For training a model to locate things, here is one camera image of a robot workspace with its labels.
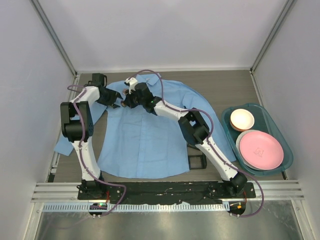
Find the blue button-up shirt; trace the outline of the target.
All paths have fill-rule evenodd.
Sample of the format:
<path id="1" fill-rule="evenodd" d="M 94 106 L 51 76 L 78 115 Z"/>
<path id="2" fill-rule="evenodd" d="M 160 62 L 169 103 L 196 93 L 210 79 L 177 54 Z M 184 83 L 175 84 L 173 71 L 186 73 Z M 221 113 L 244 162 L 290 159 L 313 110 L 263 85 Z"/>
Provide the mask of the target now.
<path id="1" fill-rule="evenodd" d="M 137 75 L 140 83 L 179 108 L 200 109 L 213 120 L 213 140 L 224 155 L 235 161 L 225 131 L 209 102 L 194 89 L 174 80 L 159 80 L 155 74 Z M 135 108 L 91 107 L 93 121 L 107 113 L 107 127 L 97 164 L 101 171 L 123 178 L 161 179 L 189 171 L 187 143 L 179 124 L 169 118 Z"/>

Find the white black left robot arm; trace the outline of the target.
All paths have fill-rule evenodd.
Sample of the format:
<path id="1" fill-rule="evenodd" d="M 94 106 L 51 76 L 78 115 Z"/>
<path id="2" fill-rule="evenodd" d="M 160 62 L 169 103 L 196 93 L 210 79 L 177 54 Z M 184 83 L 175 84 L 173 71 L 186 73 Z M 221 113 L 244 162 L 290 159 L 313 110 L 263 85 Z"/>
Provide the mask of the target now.
<path id="1" fill-rule="evenodd" d="M 119 108 L 116 102 L 122 96 L 107 88 L 107 76 L 102 73 L 93 73 L 91 80 L 84 86 L 70 85 L 67 89 L 78 93 L 74 99 L 60 104 L 61 132 L 71 143 L 81 167 L 81 184 L 77 186 L 78 199 L 102 199 L 107 194 L 107 186 L 103 183 L 102 171 L 94 154 L 91 108 L 94 104 L 105 108 Z"/>

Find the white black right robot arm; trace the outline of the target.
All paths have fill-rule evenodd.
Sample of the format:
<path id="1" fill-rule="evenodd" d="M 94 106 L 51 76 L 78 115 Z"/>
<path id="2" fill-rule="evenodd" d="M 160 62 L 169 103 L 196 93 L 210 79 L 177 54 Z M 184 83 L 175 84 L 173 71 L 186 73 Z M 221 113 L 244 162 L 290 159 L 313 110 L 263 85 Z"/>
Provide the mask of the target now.
<path id="1" fill-rule="evenodd" d="M 226 191 L 232 197 L 244 192 L 247 177 L 229 161 L 215 143 L 212 137 L 214 122 L 208 113 L 197 108 L 184 109 L 172 105 L 163 97 L 154 96 L 145 82 L 139 83 L 134 77 L 127 78 L 124 84 L 128 89 L 123 91 L 123 106 L 142 106 L 147 113 L 176 121 L 185 141 L 198 148 L 217 169 Z"/>

